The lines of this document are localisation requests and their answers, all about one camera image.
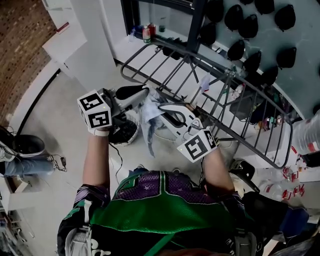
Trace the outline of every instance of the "shoe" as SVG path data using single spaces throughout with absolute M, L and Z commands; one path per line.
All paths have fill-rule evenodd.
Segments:
M 180 171 L 179 168 L 174 168 L 174 169 L 172 170 L 172 172 L 173 172 L 174 174 L 180 174 L 180 173 L 181 173 L 181 171 Z

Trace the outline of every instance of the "blue jeans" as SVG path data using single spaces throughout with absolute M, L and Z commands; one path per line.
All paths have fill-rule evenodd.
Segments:
M 46 156 L 33 156 L 5 162 L 5 176 L 47 174 L 53 171 L 54 163 Z

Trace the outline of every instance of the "wristband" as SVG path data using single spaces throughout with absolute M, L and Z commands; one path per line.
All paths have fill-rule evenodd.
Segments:
M 88 129 L 88 131 L 94 136 L 107 137 L 109 135 L 108 130 Z

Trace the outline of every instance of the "dish rack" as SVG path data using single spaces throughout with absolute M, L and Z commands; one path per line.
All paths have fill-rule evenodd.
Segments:
M 145 61 L 140 66 L 140 68 L 138 69 L 132 68 L 132 66 L 130 65 L 132 61 L 136 61 L 136 58 L 138 59 L 139 56 L 141 57 L 141 54 L 143 55 L 144 54 L 143 52 L 147 48 L 154 49 L 155 47 L 156 47 L 155 53 L 147 61 Z M 158 54 L 160 54 L 160 52 L 162 52 L 164 48 L 166 48 L 166 52 L 168 52 L 168 49 L 169 49 L 170 54 L 168 54 L 168 56 L 166 56 L 166 58 L 160 64 L 158 64 L 149 75 L 141 72 L 141 70 L 145 68 L 148 64 L 150 66 L 152 59 L 154 59 Z M 172 57 L 173 55 L 177 56 L 177 54 L 180 56 L 180 61 L 177 61 L 178 64 L 170 72 L 170 74 L 163 81 L 157 81 L 156 79 L 154 79 L 155 73 L 158 72 L 161 67 L 163 68 L 164 65 L 166 65 L 166 62 L 170 57 Z M 177 76 L 177 73 L 179 72 L 179 70 L 182 68 L 182 66 L 185 66 L 185 65 L 189 65 L 189 73 L 186 75 L 183 82 L 177 88 L 175 89 L 170 88 L 169 82 L 175 76 Z M 124 74 L 125 68 L 132 70 L 134 74 L 131 76 Z M 221 90 L 219 91 L 219 93 L 216 93 L 216 95 L 210 96 L 208 93 L 204 92 L 202 94 L 205 97 L 204 102 L 202 104 L 198 104 L 196 107 L 196 110 L 199 113 L 201 113 L 201 115 L 205 116 L 209 120 L 209 124 L 213 126 L 213 128 L 215 128 L 215 130 L 213 130 L 215 132 L 214 136 L 217 136 L 219 130 L 222 130 L 228 136 L 220 137 L 219 138 L 220 141 L 238 141 L 244 146 L 246 146 L 248 149 L 256 153 L 258 156 L 260 156 L 272 167 L 277 169 L 284 168 L 289 158 L 292 136 L 293 136 L 293 126 L 290 121 L 290 118 L 276 103 L 274 103 L 274 101 L 272 101 L 267 95 L 265 95 L 263 91 L 260 91 L 250 82 L 243 79 L 235 71 L 236 68 L 230 68 L 230 67 L 226 68 L 225 66 L 215 61 L 212 61 L 200 55 L 199 53 L 193 53 L 188 50 L 185 50 L 184 48 L 182 48 L 182 46 L 169 43 L 169 42 L 155 41 L 155 42 L 151 42 L 149 44 L 144 45 L 135 54 L 133 54 L 122 65 L 120 72 L 123 78 L 134 83 L 146 84 L 148 81 L 151 81 L 157 84 L 158 87 L 156 88 L 156 90 L 167 101 L 174 102 L 174 103 L 181 103 L 181 102 L 185 102 L 186 96 L 182 96 L 179 94 L 180 94 L 180 91 L 184 88 L 184 86 L 186 86 L 186 81 L 190 78 L 190 76 L 194 76 L 194 79 L 195 79 L 194 88 L 197 88 L 196 85 L 199 83 L 199 78 L 198 78 L 196 69 L 199 70 L 199 68 L 205 72 L 209 72 L 214 77 L 214 79 L 209 83 L 210 88 L 219 81 L 223 82 L 223 86 Z M 232 100 L 232 101 L 228 100 L 229 92 L 231 92 L 233 88 L 236 88 L 240 84 L 243 84 L 243 90 L 240 96 L 235 100 Z M 193 99 L 188 103 L 192 104 L 196 98 L 196 95 L 197 93 L 195 94 Z M 208 101 L 212 102 L 213 106 L 211 109 L 205 110 L 204 106 L 207 104 Z M 248 101 L 250 101 L 250 107 L 246 115 L 247 118 L 245 121 L 242 121 L 243 128 L 241 129 L 241 131 L 239 131 L 239 125 L 236 124 L 237 122 L 239 123 L 239 120 L 236 120 L 237 114 L 240 111 L 239 108 L 242 105 L 242 103 L 245 103 Z M 262 104 L 264 104 L 264 112 L 261 119 L 262 121 L 266 117 L 265 115 L 266 115 L 267 105 L 268 105 L 268 109 L 270 109 L 270 107 L 274 108 L 273 121 L 272 121 L 271 128 L 268 132 L 265 132 L 265 131 L 262 131 L 263 125 L 260 125 L 256 136 L 253 136 L 253 137 L 250 136 L 251 138 L 248 139 L 248 135 L 247 135 L 248 128 L 249 126 L 252 127 L 252 125 L 250 124 L 250 120 L 252 118 L 252 115 L 253 115 L 253 112 L 255 111 L 256 106 L 258 104 L 261 104 L 261 102 Z M 229 109 L 231 105 L 236 106 L 235 107 L 236 110 L 233 113 L 233 117 L 231 121 L 229 120 L 228 122 L 226 122 L 224 117 L 227 112 L 228 112 L 228 115 L 230 115 L 231 112 Z M 278 131 L 273 134 L 275 130 L 274 126 L 276 125 L 276 120 L 277 120 L 277 117 L 279 116 L 280 116 L 280 119 L 282 120 L 281 124 L 279 124 L 280 132 Z M 284 124 L 286 124 L 286 126 L 288 127 L 285 129 L 286 131 L 285 133 L 288 135 L 288 139 L 287 139 L 288 144 L 287 144 L 287 147 L 286 146 L 284 147 L 286 149 L 285 160 L 284 160 L 284 163 L 281 165 L 278 162 L 276 162 L 276 159 L 279 153 L 280 144 L 284 139 L 283 138 Z M 264 134 L 263 146 L 261 146 L 262 142 L 261 141 L 259 142 L 259 140 L 261 139 L 261 134 Z M 277 144 L 276 151 L 275 151 L 275 154 L 272 157 L 270 157 L 270 155 L 268 155 L 268 150 L 269 150 L 271 141 L 273 141 L 273 144 L 274 144 L 275 140 Z

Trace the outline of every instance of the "metal wire rack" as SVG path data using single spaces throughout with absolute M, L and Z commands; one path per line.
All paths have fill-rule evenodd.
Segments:
M 148 48 L 157 47 L 157 51 L 147 60 L 145 63 L 138 69 L 132 69 L 130 66 L 131 62 L 137 58 L 140 54 L 143 54 L 143 51 Z M 169 48 L 171 50 L 171 53 L 153 70 L 153 72 L 150 75 L 145 75 L 144 79 L 136 79 L 136 75 L 141 75 L 141 70 L 146 67 L 148 64 L 150 65 L 150 61 L 152 61 L 153 58 L 155 58 L 156 55 L 158 55 L 164 48 Z M 156 81 L 156 79 L 153 78 L 155 73 L 166 64 L 168 59 L 172 57 L 174 54 L 179 54 L 181 56 L 181 60 L 178 62 L 178 64 L 175 66 L 175 68 L 170 72 L 170 74 L 163 80 L 163 81 Z M 181 83 L 180 86 L 178 86 L 176 89 L 171 89 L 168 87 L 169 82 L 173 79 L 174 76 L 177 75 L 178 71 L 181 69 L 181 67 L 185 64 L 189 64 L 190 71 Z M 216 127 L 215 129 L 215 136 L 217 136 L 218 131 L 222 130 L 226 134 L 228 134 L 228 137 L 221 137 L 219 138 L 220 141 L 238 141 L 241 144 L 245 145 L 247 148 L 249 148 L 251 151 L 256 153 L 258 156 L 260 156 L 262 159 L 264 159 L 267 163 L 269 163 L 271 166 L 281 169 L 286 166 L 286 163 L 289 158 L 290 150 L 291 150 L 291 142 L 292 142 L 292 136 L 293 136 L 293 127 L 292 123 L 290 121 L 290 118 L 288 115 L 269 97 L 267 97 L 264 92 L 257 89 L 254 85 L 252 85 L 250 82 L 243 79 L 237 72 L 231 70 L 230 68 L 226 68 L 225 66 L 214 62 L 198 53 L 192 53 L 190 51 L 187 51 L 183 49 L 179 45 L 170 44 L 167 42 L 151 42 L 149 44 L 144 45 L 141 49 L 139 49 L 134 55 L 132 55 L 121 67 L 121 75 L 123 78 L 125 78 L 128 81 L 134 82 L 134 83 L 143 83 L 146 84 L 148 81 L 155 82 L 158 85 L 157 91 L 162 95 L 165 99 L 171 102 L 185 102 L 186 97 L 183 97 L 182 95 L 179 96 L 179 92 L 186 84 L 186 81 L 189 79 L 191 75 L 194 76 L 196 83 L 194 83 L 194 86 L 197 85 L 199 82 L 199 78 L 196 72 L 196 68 L 200 68 L 206 72 L 209 72 L 215 79 L 213 79 L 209 85 L 212 86 L 213 84 L 217 83 L 218 81 L 222 81 L 224 84 L 222 86 L 221 91 L 215 95 L 210 96 L 207 93 L 203 93 L 202 95 L 205 97 L 205 100 L 203 104 L 200 106 L 198 105 L 196 110 L 201 113 L 202 116 L 206 117 L 209 120 L 209 124 L 211 126 Z M 134 70 L 134 74 L 131 76 L 128 76 L 124 74 L 124 68 L 128 68 L 131 70 Z M 236 88 L 239 84 L 243 84 L 243 91 L 241 95 L 233 101 L 228 102 L 228 94 L 230 90 Z M 193 99 L 188 102 L 190 104 L 193 103 L 195 100 L 197 93 L 193 97 Z M 213 107 L 210 111 L 204 110 L 204 105 L 207 101 L 213 102 Z M 243 128 L 242 131 L 236 131 L 235 128 L 235 119 L 239 113 L 240 107 L 242 103 L 247 104 L 247 102 L 250 101 L 250 107 L 248 108 L 248 112 L 246 115 L 246 119 L 243 122 Z M 252 118 L 252 115 L 257 107 L 258 104 L 264 105 L 263 109 L 263 115 L 262 115 L 262 121 L 266 117 L 266 109 L 268 108 L 270 111 L 270 108 L 274 108 L 273 111 L 273 121 L 271 125 L 271 129 L 269 131 L 268 139 L 264 139 L 264 143 L 267 141 L 266 145 L 260 146 L 259 140 L 261 138 L 261 134 L 266 134 L 266 132 L 262 132 L 263 125 L 260 125 L 259 130 L 257 131 L 256 136 L 254 136 L 254 140 L 248 140 L 247 139 L 247 131 L 250 124 L 250 120 Z M 224 117 L 226 111 L 229 111 L 230 106 L 235 106 L 235 111 L 233 112 L 233 117 L 231 122 L 228 122 L 228 124 L 225 122 Z M 217 108 L 220 108 L 220 113 L 217 114 Z M 277 134 L 273 134 L 274 132 L 274 126 L 276 126 L 276 120 L 277 117 L 280 116 L 282 119 L 280 132 L 277 132 Z M 289 127 L 289 135 L 288 135 L 288 144 L 287 147 L 285 147 L 285 159 L 283 164 L 278 164 L 276 162 L 277 155 L 279 153 L 280 144 L 282 143 L 283 139 L 283 131 L 284 131 L 284 123 L 288 125 Z M 271 141 L 277 141 L 276 151 L 275 154 L 272 156 L 268 155 L 268 150 L 271 144 Z

